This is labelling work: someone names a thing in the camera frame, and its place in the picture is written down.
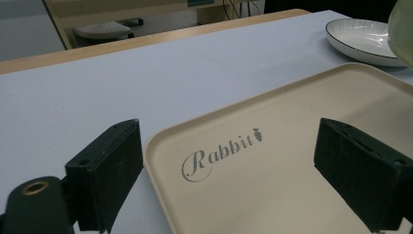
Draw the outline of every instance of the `beige tray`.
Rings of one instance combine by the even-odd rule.
[[[144,161],[172,232],[369,233],[314,167],[321,117],[413,155],[413,87],[345,64],[155,135]]]

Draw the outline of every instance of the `white plate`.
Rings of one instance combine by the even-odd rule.
[[[344,55],[366,63],[404,66],[388,44],[388,25],[364,19],[336,19],[325,26],[330,44]]]

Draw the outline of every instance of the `floor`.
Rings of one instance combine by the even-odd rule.
[[[252,16],[261,15],[264,13],[265,0],[258,0],[251,2],[249,4],[250,14]],[[237,13],[240,12],[240,4],[235,6]],[[242,5],[242,15],[241,17],[248,17],[247,4],[243,3]],[[143,25],[139,25],[138,19],[131,19],[122,21],[121,24],[126,25],[131,28],[135,37],[150,35],[160,32],[172,31],[181,28],[187,28],[192,26],[197,26],[198,18],[197,11],[185,11],[172,14],[165,14],[159,16],[150,16],[143,18]],[[76,41],[79,47],[86,47],[95,44],[101,44],[116,40],[127,39],[125,38],[115,38],[110,40],[92,40],[79,37],[75,35]]]

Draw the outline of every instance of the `table surface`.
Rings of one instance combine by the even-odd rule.
[[[164,128],[355,61],[325,38],[345,16],[303,13],[1,62],[0,207],[25,181],[64,177],[64,164],[113,124],[138,118],[146,145]],[[412,70],[378,68],[413,83]],[[170,233],[146,170],[113,227],[136,232]]]

